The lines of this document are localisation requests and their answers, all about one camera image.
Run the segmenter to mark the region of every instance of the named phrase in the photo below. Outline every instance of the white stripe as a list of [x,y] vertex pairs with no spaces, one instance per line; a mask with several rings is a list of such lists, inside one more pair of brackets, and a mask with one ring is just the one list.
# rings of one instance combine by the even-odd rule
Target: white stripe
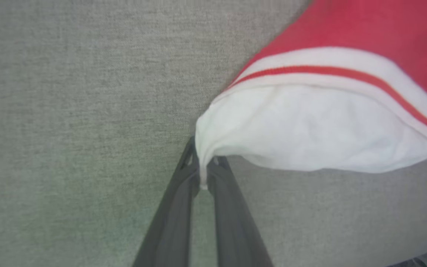
[[320,86],[322,88],[333,88],[338,90],[347,90],[361,95],[369,96],[385,105],[401,118],[410,127],[413,127],[427,137],[427,125],[417,120],[413,115],[408,113],[400,104],[380,88],[369,83],[361,82],[355,79],[344,78],[341,76],[293,73],[280,74],[274,76],[262,76],[251,80],[244,81],[233,86],[231,89],[221,93],[212,102],[212,105],[226,96],[249,88],[259,88],[263,86],[285,85],[285,84],[304,84]]
[[332,66],[361,71],[382,79],[395,89],[408,103],[427,117],[427,93],[404,73],[393,61],[386,57],[359,50],[342,47],[321,47],[300,49],[254,62],[235,80],[266,69],[288,66]]

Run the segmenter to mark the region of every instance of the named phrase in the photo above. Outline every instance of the cloth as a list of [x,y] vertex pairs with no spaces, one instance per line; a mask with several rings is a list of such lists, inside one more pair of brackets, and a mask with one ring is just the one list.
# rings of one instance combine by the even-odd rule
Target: cloth
[[203,166],[238,154],[384,172],[427,159],[427,1],[314,1],[212,102],[196,144]]

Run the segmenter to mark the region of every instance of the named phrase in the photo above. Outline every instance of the gray fabric surface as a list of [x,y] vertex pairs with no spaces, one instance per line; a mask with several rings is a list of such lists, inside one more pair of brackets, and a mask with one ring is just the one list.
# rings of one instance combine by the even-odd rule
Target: gray fabric surface
[[[0,0],[0,266],[129,266],[196,118],[306,5]],[[427,162],[231,165],[278,267],[427,252]],[[195,201],[192,266],[215,266],[212,204]]]

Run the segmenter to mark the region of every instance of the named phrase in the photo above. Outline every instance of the red stripe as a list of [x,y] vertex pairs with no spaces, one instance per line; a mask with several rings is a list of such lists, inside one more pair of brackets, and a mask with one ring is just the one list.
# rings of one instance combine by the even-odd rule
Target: red stripe
[[361,71],[351,70],[351,69],[330,67],[330,66],[289,66],[289,67],[271,68],[271,69],[266,69],[263,71],[258,71],[250,75],[247,75],[241,78],[240,80],[234,82],[226,90],[232,88],[233,86],[239,83],[242,83],[250,79],[259,78],[262,76],[291,74],[291,73],[311,73],[311,74],[342,76],[342,77],[362,81],[365,83],[369,83],[385,91],[396,102],[398,102],[398,104],[400,104],[406,111],[408,111],[408,113],[413,115],[413,117],[415,117],[420,122],[427,125],[427,117],[422,115],[415,107],[413,107],[413,105],[408,103],[408,101],[406,101],[398,92],[396,92],[390,85],[388,85],[388,83],[370,74],[367,74]]

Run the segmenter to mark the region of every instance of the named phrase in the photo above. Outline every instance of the red and white fabric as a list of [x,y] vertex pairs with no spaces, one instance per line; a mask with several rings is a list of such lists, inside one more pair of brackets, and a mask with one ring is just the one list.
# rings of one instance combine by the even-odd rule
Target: red and white fabric
[[302,171],[427,159],[427,0],[315,0],[198,119],[196,148]]

